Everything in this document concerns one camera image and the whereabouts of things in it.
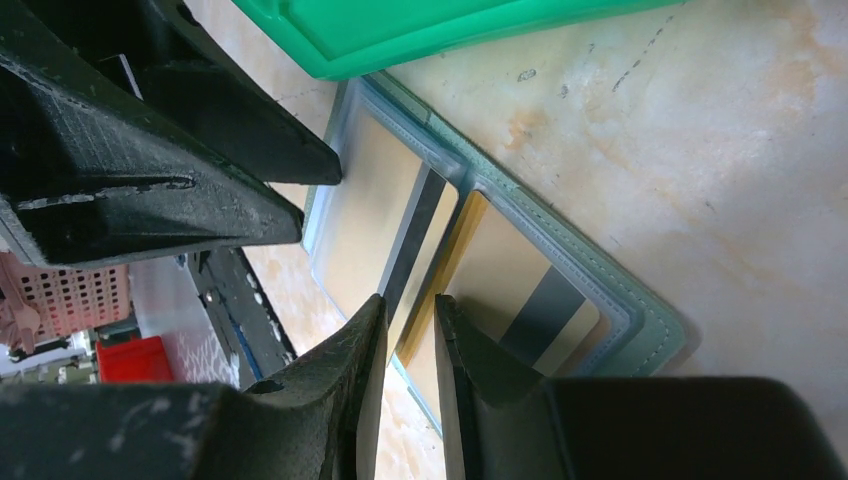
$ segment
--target card holder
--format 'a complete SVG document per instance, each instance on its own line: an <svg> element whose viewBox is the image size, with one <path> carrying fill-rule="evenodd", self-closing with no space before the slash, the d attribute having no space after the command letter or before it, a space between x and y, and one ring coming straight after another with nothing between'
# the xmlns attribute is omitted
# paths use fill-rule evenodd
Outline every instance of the card holder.
<svg viewBox="0 0 848 480"><path fill-rule="evenodd" d="M673 309L387 74L342 84L327 140L345 179L307 198L313 275L346 316L345 305L362 303L354 290L399 289L389 346L404 365L439 293L546 376L646 376L685 344ZM446 220L424 227L426 249L400 255L409 235L422 236L415 212L433 208L428 178L445 182L436 198Z"/></svg>

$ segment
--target scratch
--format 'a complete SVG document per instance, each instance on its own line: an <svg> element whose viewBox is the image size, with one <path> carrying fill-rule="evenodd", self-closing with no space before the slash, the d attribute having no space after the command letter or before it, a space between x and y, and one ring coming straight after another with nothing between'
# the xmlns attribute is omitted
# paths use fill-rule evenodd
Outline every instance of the scratch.
<svg viewBox="0 0 848 480"><path fill-rule="evenodd" d="M277 102L277 103L280 103L283 100L291 100L291 99L294 99L294 98L300 98L304 95L308 95L310 93L314 93L314 92L318 92L318 91L320 91L319 88L310 88L309 90L304 90L304 91L299 92L299 93L293 93L291 95L282 95L282 96L280 96L280 98L277 98L274 101Z"/></svg>
<svg viewBox="0 0 848 480"><path fill-rule="evenodd" d="M536 69L531 68L530 70L525 70L521 72L521 75L518 76L518 83L521 83L525 80L530 80L531 78L536 76Z"/></svg>
<svg viewBox="0 0 848 480"><path fill-rule="evenodd" d="M619 79L618 79L618 81L617 81L617 82L615 82L615 86L614 86L614 87L612 87L612 91L613 91L613 92L618 91L618 87L620 87L620 86L621 86L621 82L623 82L623 81L624 81L624 79L625 79L625 78L627 78L627 76L628 76L628 75L630 75L630 70L628 70L628 71L624 72L624 75L622 75L622 76L621 76L621 78L619 78Z"/></svg>
<svg viewBox="0 0 848 480"><path fill-rule="evenodd" d="M85 456L85 449L78 448L71 454L70 458L68 458L68 463L74 464L82 460L82 457Z"/></svg>

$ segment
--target card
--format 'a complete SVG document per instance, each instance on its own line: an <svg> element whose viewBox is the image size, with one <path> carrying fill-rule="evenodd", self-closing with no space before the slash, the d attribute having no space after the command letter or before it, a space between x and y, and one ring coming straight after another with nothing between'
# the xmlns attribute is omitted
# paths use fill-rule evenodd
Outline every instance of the card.
<svg viewBox="0 0 848 480"><path fill-rule="evenodd" d="M432 295L452 295L483 333L539 373L574 373L610 332L610 322L479 192L446 245L422 306L429 315L407 373L438 417Z"/></svg>
<svg viewBox="0 0 848 480"><path fill-rule="evenodd" d="M313 275L345 318L386 298L389 351L400 337L444 236L458 193L370 113L346 123L344 180L322 210Z"/></svg>

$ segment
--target pink plastic basket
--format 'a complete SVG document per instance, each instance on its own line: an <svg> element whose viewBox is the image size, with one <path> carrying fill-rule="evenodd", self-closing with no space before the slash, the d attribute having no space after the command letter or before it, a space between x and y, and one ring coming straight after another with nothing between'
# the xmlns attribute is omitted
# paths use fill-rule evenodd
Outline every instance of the pink plastic basket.
<svg viewBox="0 0 848 480"><path fill-rule="evenodd" d="M114 323L130 313L126 265L47 270L23 265L11 254L0 256L5 258L24 302L41 315L36 342ZM7 309L0 309L0 325L8 314Z"/></svg>

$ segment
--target black plastic part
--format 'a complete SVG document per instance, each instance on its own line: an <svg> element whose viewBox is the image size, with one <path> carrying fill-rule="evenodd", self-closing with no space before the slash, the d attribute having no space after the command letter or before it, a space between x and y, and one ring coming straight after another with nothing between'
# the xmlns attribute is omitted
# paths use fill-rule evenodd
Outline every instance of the black plastic part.
<svg viewBox="0 0 848 480"><path fill-rule="evenodd" d="M22 262L295 243L302 212L262 181L340 179L182 3L0 2L0 235Z"/></svg>
<svg viewBox="0 0 848 480"><path fill-rule="evenodd" d="M58 350L58 349L64 350L64 349L67 349L70 346L71 346L71 344L68 342L68 339L66 337L59 337L59 338L52 340L48 343L42 343L42 344L36 345L35 350L31 354L26 353L24 351L24 349L22 349L22 348L18 348L18 349L9 351L9 353L7 355L9 357L10 362L21 363L24 360L26 360L27 358L32 358L36 355L51 352L53 350Z"/></svg>
<svg viewBox="0 0 848 480"><path fill-rule="evenodd" d="M242 249L219 248L188 255L187 268L224 355L239 357L241 388L297 358Z"/></svg>
<svg viewBox="0 0 848 480"><path fill-rule="evenodd" d="M436 298L447 478L844 479L810 411L755 378L547 379Z"/></svg>
<svg viewBox="0 0 848 480"><path fill-rule="evenodd" d="M0 387L0 478L374 478L385 302L249 394L223 385Z"/></svg>

